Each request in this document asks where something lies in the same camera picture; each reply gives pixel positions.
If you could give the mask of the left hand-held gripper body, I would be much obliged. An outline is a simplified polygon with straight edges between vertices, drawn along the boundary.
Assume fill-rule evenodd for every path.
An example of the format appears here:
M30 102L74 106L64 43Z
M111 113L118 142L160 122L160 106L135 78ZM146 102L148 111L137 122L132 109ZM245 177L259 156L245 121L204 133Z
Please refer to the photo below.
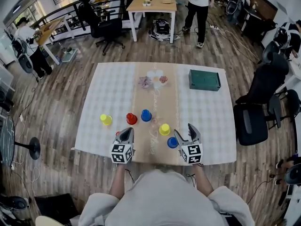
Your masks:
M111 160L115 164L128 164L135 153L133 144L114 142L110 148Z

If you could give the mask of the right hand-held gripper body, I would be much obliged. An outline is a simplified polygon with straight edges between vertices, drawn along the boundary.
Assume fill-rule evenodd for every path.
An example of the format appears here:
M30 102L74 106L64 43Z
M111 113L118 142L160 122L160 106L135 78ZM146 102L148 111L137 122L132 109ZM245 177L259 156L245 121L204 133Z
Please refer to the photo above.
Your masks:
M201 163L203 158L203 145L192 144L181 146L181 157L188 165Z

